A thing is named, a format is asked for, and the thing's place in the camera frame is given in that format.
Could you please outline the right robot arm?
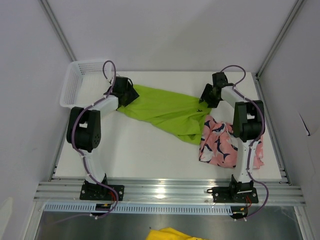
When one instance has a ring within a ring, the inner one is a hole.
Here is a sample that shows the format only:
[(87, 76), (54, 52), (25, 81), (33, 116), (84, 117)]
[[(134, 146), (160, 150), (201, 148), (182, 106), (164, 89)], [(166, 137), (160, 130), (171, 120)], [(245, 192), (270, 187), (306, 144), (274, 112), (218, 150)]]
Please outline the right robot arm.
[(212, 84), (207, 84), (199, 99), (209, 108), (217, 108), (221, 101), (233, 107), (232, 133), (237, 140), (237, 158), (229, 186), (208, 189), (215, 203), (257, 203), (252, 171), (256, 149), (265, 132), (264, 104), (261, 100), (247, 98), (228, 82), (224, 72), (212, 75)]

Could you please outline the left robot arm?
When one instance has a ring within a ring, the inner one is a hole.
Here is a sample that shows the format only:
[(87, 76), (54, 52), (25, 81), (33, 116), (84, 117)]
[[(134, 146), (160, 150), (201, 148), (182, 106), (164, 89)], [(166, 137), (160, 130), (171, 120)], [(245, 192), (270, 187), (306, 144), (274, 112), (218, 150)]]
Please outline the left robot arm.
[(66, 140), (79, 154), (86, 173), (85, 180), (93, 184), (90, 192), (97, 200), (105, 199), (109, 193), (104, 183), (106, 172), (94, 155), (102, 139), (101, 118), (128, 106), (138, 97), (132, 80), (117, 76), (101, 99), (87, 107), (75, 106), (70, 111)]

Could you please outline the pink shark print shorts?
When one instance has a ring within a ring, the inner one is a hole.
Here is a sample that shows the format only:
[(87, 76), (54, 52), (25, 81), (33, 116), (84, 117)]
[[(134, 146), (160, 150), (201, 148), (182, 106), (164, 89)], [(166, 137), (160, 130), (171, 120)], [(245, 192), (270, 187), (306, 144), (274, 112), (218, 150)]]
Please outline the pink shark print shorts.
[(233, 125), (216, 121), (207, 115), (200, 138), (198, 160), (203, 163), (234, 169), (237, 164), (238, 142)]

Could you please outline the lime green shorts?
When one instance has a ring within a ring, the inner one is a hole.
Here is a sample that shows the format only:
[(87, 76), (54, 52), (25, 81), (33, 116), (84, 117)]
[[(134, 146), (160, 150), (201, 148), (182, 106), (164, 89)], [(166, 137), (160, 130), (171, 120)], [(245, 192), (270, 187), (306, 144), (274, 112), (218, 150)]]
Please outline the lime green shorts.
[(139, 97), (118, 112), (127, 117), (152, 124), (183, 142), (199, 145), (206, 116), (211, 109), (194, 96), (135, 85)]

